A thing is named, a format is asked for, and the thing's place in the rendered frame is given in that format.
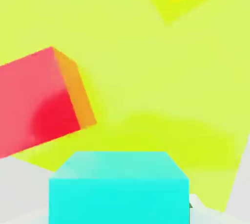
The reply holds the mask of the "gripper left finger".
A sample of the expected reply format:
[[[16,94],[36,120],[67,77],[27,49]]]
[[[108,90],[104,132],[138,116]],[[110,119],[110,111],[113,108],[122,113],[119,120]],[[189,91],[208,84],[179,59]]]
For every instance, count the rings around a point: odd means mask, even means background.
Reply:
[[[48,209],[41,208],[8,220],[3,224],[48,224]]]

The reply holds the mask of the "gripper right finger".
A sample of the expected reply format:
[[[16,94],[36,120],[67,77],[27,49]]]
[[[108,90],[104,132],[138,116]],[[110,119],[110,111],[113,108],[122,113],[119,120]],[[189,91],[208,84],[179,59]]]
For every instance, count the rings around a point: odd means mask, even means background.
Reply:
[[[206,207],[196,194],[189,195],[190,224],[242,224],[224,212]]]

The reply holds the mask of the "small cyan cube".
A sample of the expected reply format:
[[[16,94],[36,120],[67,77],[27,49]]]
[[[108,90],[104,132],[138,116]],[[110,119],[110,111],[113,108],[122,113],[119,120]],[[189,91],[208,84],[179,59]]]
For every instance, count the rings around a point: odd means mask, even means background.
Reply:
[[[166,152],[75,152],[49,179],[49,224],[189,224],[189,180]]]

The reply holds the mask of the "small red cube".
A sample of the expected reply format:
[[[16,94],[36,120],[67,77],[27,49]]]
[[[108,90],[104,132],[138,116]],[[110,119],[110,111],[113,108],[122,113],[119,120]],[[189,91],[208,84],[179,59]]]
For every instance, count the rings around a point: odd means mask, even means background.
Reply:
[[[0,158],[95,123],[77,64],[56,48],[0,66]]]

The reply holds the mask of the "large yellow-green box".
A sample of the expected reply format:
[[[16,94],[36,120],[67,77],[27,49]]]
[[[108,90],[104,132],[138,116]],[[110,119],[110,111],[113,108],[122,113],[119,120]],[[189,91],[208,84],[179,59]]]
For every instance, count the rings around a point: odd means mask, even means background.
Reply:
[[[165,151],[223,211],[250,133],[250,0],[206,0],[166,25],[151,0],[0,0],[0,65],[53,46],[97,119],[15,154],[49,170],[75,151]]]

